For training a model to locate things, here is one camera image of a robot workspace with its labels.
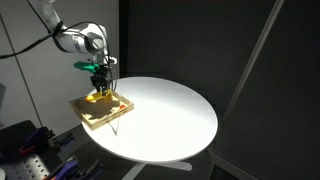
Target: floor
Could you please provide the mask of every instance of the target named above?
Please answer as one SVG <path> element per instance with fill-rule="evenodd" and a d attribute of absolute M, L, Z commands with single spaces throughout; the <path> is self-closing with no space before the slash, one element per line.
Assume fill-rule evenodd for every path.
<path fill-rule="evenodd" d="M 73 144 L 65 147 L 59 156 L 62 159 L 68 159 L 74 155 L 79 160 L 80 167 L 88 167 L 99 158 L 103 163 L 103 171 L 96 177 L 97 180 L 122 179 L 126 173 L 135 165 L 135 162 L 116 157 L 109 152 L 101 149 L 86 134 L 82 126 L 70 130 L 75 141 Z M 192 164 L 191 171 L 182 171 L 169 169 L 153 165 L 147 165 L 135 178 L 136 180 L 208 180 L 213 170 L 212 158 L 207 150 L 200 154 L 185 160 Z"/>

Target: dark background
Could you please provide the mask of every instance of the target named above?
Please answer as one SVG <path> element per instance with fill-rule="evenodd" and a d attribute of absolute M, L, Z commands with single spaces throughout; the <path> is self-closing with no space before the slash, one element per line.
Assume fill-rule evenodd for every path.
<path fill-rule="evenodd" d="M 187 85 L 208 99 L 221 122 L 274 3 L 120 1 L 120 30 L 128 28 L 120 31 L 120 47 L 127 48 L 120 48 L 122 75 Z M 210 146 L 259 179 L 320 179 L 317 4 L 285 1 Z"/>

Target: wooden board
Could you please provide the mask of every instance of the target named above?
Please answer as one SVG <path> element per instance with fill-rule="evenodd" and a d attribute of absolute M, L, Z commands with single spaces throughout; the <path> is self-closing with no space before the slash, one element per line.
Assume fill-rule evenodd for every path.
<path fill-rule="evenodd" d="M 85 97 L 70 101 L 73 111 L 91 130 L 133 110 L 134 104 L 116 92 L 96 101 L 85 101 Z"/>

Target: cable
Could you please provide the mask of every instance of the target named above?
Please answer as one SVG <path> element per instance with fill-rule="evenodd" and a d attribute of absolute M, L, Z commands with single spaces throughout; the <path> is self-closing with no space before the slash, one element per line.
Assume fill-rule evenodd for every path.
<path fill-rule="evenodd" d="M 106 40 L 106 43 L 107 43 L 107 44 L 106 44 L 106 45 L 107 45 L 107 51 L 108 51 L 108 54 L 107 54 L 108 59 L 106 59 L 106 56 L 105 56 L 105 54 L 104 54 L 104 51 L 103 51 L 103 50 L 101 50 L 101 51 L 102 51 L 102 53 L 103 53 L 103 58 L 107 61 L 107 68 L 108 68 L 108 70 L 110 71 L 110 75 L 111 75 L 112 89 L 113 89 L 113 91 L 115 91 L 116 86 L 117 86 L 117 81 L 114 80 L 113 75 L 112 75 L 112 68 L 111 68 L 111 64 L 110 64 L 110 61 L 111 61 L 110 49 L 109 49 L 109 44 L 108 44 L 108 42 L 107 42 L 107 37 L 105 36 L 104 31 L 102 30 L 102 28 L 100 27 L 100 25 L 97 24 L 97 23 L 95 23 L 95 22 L 92 22 L 92 21 L 83 21 L 83 22 L 80 22 L 80 23 L 76 23 L 76 24 L 74 24 L 74 25 L 72 25 L 72 26 L 69 26 L 69 27 L 67 27 L 67 28 L 65 28 L 65 29 L 60 29 L 61 26 L 62 26 L 62 24 L 61 24 L 61 26 L 57 27 L 57 29 L 56 29 L 54 32 L 49 33 L 49 34 L 47 34 L 46 36 L 38 39 L 37 41 L 35 41 L 35 42 L 32 43 L 31 45 L 27 46 L 27 47 L 24 48 L 23 50 L 21 50 L 21 51 L 19 51 L 19 52 L 16 52 L 16 53 L 12 53 L 12 54 L 0 55 L 0 60 L 1 60 L 1 59 L 5 59 L 5 58 L 9 58 L 9 57 L 13 57 L 13 56 L 19 55 L 19 54 L 24 53 L 24 52 L 27 52 L 27 51 L 31 50 L 32 48 L 36 47 L 37 45 L 39 45 L 40 43 L 42 43 L 43 41 L 45 41 L 46 39 L 55 36 L 57 33 L 63 33 L 63 32 L 67 32 L 67 31 L 78 33 L 79 35 L 82 35 L 82 36 L 86 37 L 87 39 L 89 39 L 89 41 L 91 41 L 91 43 L 93 43 L 94 45 L 96 45 L 97 47 L 99 47 L 99 46 L 98 46 L 92 39 L 90 39 L 88 36 L 86 36 L 86 35 L 78 32 L 78 31 L 70 30 L 71 28 L 76 27 L 76 26 L 79 26 L 79 25 L 81 25 L 81 24 L 90 24 L 90 23 L 96 25 L 96 26 L 100 29 L 100 31 L 101 31 L 104 39 Z"/>
<path fill-rule="evenodd" d="M 4 29 L 4 32 L 5 32 L 5 34 L 6 34 L 7 38 L 8 38 L 8 41 L 9 41 L 9 45 L 10 45 L 10 47 L 11 47 L 11 50 L 12 50 L 13 53 L 15 53 L 15 50 L 14 50 L 14 48 L 13 48 L 13 44 L 12 44 L 11 38 L 10 38 L 10 36 L 9 36 L 8 29 L 7 29 L 5 23 L 4 23 L 3 19 L 2 19 L 1 14 L 0 14 L 0 22 L 1 22 L 1 24 L 2 24 L 2 26 L 3 26 L 3 29 Z M 27 83 L 25 74 L 23 73 L 21 64 L 20 64 L 20 62 L 19 62 L 19 60 L 18 60 L 17 57 L 14 57 L 13 59 L 15 59 L 17 65 L 18 65 L 18 68 L 19 68 L 19 71 L 20 71 L 20 74 L 21 74 L 23 83 L 24 83 L 24 85 L 25 85 L 25 87 L 26 87 L 26 90 L 27 90 L 27 93 L 28 93 L 28 95 L 29 95 L 29 97 L 30 97 L 31 104 L 32 104 L 32 106 L 33 106 L 33 108 L 34 108 L 34 111 L 35 111 L 35 114 L 36 114 L 36 116 L 37 116 L 37 118 L 38 118 L 39 124 L 40 124 L 40 126 L 42 127 L 43 124 L 42 124 L 42 122 L 41 122 L 41 118 L 40 118 L 40 115 L 39 115 L 39 111 L 38 111 L 38 109 L 37 109 L 37 107 L 36 107 L 36 105 L 35 105 L 34 98 L 33 98 L 32 94 L 31 94 L 31 91 L 30 91 L 30 88 L 29 88 L 29 86 L 28 86 L 28 83 Z"/>
<path fill-rule="evenodd" d="M 109 49 L 109 43 L 108 43 L 108 41 L 107 41 L 107 37 L 105 36 L 104 31 L 102 30 L 102 28 L 101 28 L 97 23 L 95 23 L 95 22 L 92 22 L 92 21 L 83 21 L 83 22 L 79 22 L 79 23 L 77 23 L 77 24 L 74 24 L 74 25 L 72 25 L 72 26 L 70 26 L 70 27 L 67 27 L 66 29 L 63 29 L 62 32 L 67 32 L 67 31 L 69 31 L 69 32 L 78 33 L 78 34 L 80 34 L 80 35 L 82 35 L 82 36 L 84 36 L 84 37 L 87 37 L 87 39 L 89 39 L 89 40 L 91 41 L 91 43 L 93 43 L 94 45 L 96 45 L 97 47 L 99 47 L 99 46 L 98 46 L 92 39 L 90 39 L 88 36 L 86 36 L 86 35 L 78 32 L 78 31 L 70 30 L 71 28 L 76 27 L 76 26 L 79 26 L 79 25 L 81 25 L 81 24 L 89 24 L 89 23 L 96 25 L 96 26 L 100 29 L 100 31 L 101 31 L 104 39 L 106 40 L 106 43 L 107 43 L 107 51 L 108 51 L 108 54 L 107 54 L 108 59 L 106 59 L 106 57 L 105 57 L 104 54 L 103 54 L 103 58 L 107 60 L 107 63 L 108 63 L 108 64 L 107 64 L 107 69 L 110 71 L 110 76 L 111 76 L 111 86 L 112 86 L 111 88 L 112 88 L 113 91 L 115 91 L 116 88 L 117 88 L 117 80 L 114 79 L 114 77 L 113 77 L 113 75 L 112 75 L 112 70 L 113 70 L 113 72 L 114 72 L 115 75 L 116 75 L 116 72 L 115 72 L 114 69 L 111 68 L 111 64 L 110 64 L 110 62 L 111 62 L 110 54 L 111 54 L 111 53 L 110 53 L 110 49 Z"/>
<path fill-rule="evenodd" d="M 32 49 L 32 48 L 36 47 L 37 45 L 39 45 L 40 43 L 42 43 L 43 41 L 45 41 L 46 39 L 52 37 L 53 35 L 54 35 L 54 33 L 47 34 L 46 36 L 38 39 L 37 41 L 35 41 L 34 43 L 30 44 L 28 47 L 24 48 L 23 50 L 21 50 L 19 52 L 12 53 L 12 54 L 6 54 L 6 55 L 0 55 L 0 59 L 13 57 L 13 56 L 19 55 L 21 53 L 27 52 L 30 49 Z"/>

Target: gray wall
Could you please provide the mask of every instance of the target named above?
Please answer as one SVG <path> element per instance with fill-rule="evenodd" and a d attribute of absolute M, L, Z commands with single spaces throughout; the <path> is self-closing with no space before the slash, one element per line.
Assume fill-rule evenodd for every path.
<path fill-rule="evenodd" d="M 119 57 L 118 0 L 60 0 L 55 3 L 55 9 L 66 26 L 85 20 L 105 26 L 111 55 L 116 58 Z M 0 12 L 15 51 L 23 49 L 47 34 L 46 29 L 26 0 L 2 0 Z M 1 46 L 7 48 L 7 44 L 3 42 L 1 42 Z M 86 95 L 94 88 L 89 79 L 91 74 L 73 68 L 73 64 L 78 61 L 86 62 L 86 59 L 90 57 L 90 55 L 85 54 L 61 52 L 52 39 L 48 39 L 29 52 L 18 56 L 40 121 L 44 126 L 53 129 L 56 134 L 80 124 L 79 118 L 72 112 L 68 102 Z M 13 60 L 12 58 L 4 62 L 10 61 L 12 64 L 14 63 Z M 8 77 L 8 73 L 14 74 L 8 78 L 7 84 L 15 86 L 13 83 L 16 83 L 23 86 L 22 82 L 14 81 L 15 78 L 18 78 L 17 76 L 20 76 L 19 70 L 11 70 L 9 65 L 2 66 L 2 68 L 3 70 L 0 71 L 1 77 Z M 21 96 L 17 100 L 20 101 L 21 99 L 24 99 L 24 101 L 29 99 L 28 101 L 30 101 L 28 96 Z M 2 103 L 2 109 L 8 106 L 11 106 L 8 101 Z M 26 109 L 30 108 L 30 115 L 24 115 L 23 112 L 17 111 L 17 108 L 13 106 L 6 110 L 6 117 L 12 117 L 15 121 L 26 118 L 38 121 L 34 115 L 35 110 L 32 109 L 30 103 L 20 106 Z"/>
<path fill-rule="evenodd" d="M 0 22 L 0 54 L 12 53 L 5 29 Z M 39 120 L 29 98 L 15 58 L 0 60 L 0 128 L 30 119 Z"/>

